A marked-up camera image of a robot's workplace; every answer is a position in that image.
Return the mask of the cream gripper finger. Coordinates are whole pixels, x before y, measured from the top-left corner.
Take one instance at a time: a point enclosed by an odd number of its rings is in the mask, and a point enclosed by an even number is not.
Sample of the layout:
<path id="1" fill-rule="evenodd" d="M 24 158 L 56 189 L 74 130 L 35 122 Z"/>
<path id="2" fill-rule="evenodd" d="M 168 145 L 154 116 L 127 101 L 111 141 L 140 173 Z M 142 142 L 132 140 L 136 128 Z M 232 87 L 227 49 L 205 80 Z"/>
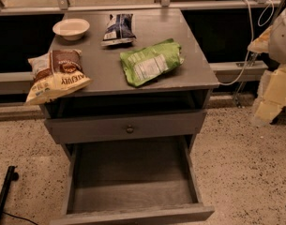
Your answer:
<path id="1" fill-rule="evenodd" d="M 253 53 L 268 53 L 269 39 L 272 26 L 266 28 L 255 40 L 248 45 L 248 50 Z"/>

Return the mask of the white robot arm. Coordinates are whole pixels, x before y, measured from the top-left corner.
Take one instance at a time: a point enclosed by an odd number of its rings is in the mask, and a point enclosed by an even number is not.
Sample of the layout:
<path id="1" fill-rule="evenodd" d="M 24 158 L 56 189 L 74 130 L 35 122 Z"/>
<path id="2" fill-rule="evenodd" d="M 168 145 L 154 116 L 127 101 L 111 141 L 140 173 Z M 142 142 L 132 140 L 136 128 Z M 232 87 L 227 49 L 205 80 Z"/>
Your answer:
<path id="1" fill-rule="evenodd" d="M 267 53 L 279 63 L 276 70 L 263 73 L 253 104 L 251 123 L 260 127 L 271 123 L 286 107 L 286 8 L 248 45 L 248 50 Z"/>

